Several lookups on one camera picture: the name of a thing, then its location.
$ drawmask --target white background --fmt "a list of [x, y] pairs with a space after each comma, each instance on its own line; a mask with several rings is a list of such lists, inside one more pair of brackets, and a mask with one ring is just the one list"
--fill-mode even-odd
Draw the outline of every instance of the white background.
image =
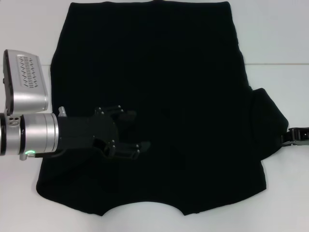
[[[0, 0], [0, 53], [15, 49], [38, 55], [49, 88], [49, 65], [70, 2]], [[266, 89], [290, 127], [309, 126], [309, 2], [231, 0], [230, 4], [251, 86]], [[4, 101], [1, 82], [0, 110]], [[81, 213], [37, 194], [40, 164], [40, 159], [0, 158], [1, 232], [309, 231], [309, 146], [283, 148], [263, 161], [264, 192], [188, 216], [158, 203], [120, 206], [103, 217]]]

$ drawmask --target black t-shirt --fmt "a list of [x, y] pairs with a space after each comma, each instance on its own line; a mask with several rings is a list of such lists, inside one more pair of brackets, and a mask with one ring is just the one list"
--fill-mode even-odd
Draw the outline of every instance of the black t-shirt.
[[51, 65], [52, 104], [68, 116], [121, 105], [137, 112], [122, 142], [137, 160], [74, 150], [44, 159], [37, 191], [83, 212], [159, 202], [185, 215], [266, 189], [261, 160], [288, 122], [248, 84], [230, 5], [72, 3]]

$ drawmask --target green led light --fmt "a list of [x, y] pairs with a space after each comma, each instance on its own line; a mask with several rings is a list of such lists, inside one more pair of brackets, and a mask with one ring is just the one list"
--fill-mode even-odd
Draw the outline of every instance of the green led light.
[[32, 151], [32, 150], [30, 150], [30, 151], [26, 151], [26, 152], [25, 152], [25, 154], [26, 154], [26, 155], [35, 154], [35, 151]]

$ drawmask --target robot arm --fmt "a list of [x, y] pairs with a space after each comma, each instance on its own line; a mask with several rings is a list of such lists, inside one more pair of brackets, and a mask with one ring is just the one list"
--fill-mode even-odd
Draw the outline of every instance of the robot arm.
[[119, 142], [117, 120], [134, 120], [135, 112], [120, 106], [96, 108], [92, 117], [38, 113], [48, 108], [48, 94], [38, 56], [5, 50], [3, 58], [6, 109], [0, 114], [0, 154], [55, 157], [68, 149], [94, 148], [107, 158], [136, 159], [150, 142]]

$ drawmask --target black fabric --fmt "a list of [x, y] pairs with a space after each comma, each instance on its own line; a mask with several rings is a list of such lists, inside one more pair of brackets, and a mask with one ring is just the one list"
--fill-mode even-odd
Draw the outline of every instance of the black fabric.
[[98, 215], [143, 201], [187, 215], [266, 189], [260, 161], [288, 122], [248, 84], [229, 3], [72, 3], [51, 78], [54, 112], [121, 105], [137, 112], [121, 141], [152, 146], [136, 161], [93, 150], [44, 159], [43, 197]]

